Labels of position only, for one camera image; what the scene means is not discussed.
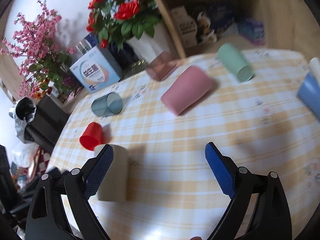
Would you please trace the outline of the right hand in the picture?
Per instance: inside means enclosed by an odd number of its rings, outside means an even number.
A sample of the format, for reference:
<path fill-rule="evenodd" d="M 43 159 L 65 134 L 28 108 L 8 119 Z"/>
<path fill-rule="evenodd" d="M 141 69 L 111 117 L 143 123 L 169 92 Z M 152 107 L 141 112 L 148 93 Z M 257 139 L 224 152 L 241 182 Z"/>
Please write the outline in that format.
<path fill-rule="evenodd" d="M 200 236 L 195 236 L 195 237 L 192 237 L 190 240 L 202 240 L 202 238 Z"/>

